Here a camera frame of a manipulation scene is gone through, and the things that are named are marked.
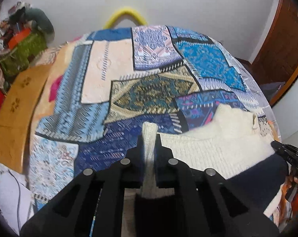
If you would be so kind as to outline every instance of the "yellow tube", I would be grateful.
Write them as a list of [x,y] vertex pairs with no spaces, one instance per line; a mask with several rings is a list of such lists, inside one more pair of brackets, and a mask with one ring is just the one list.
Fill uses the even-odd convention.
[[126,14],[133,17],[139,23],[139,25],[147,25],[147,21],[136,10],[130,7],[123,7],[113,13],[110,19],[105,23],[103,29],[113,27],[114,23],[118,20],[118,18]]

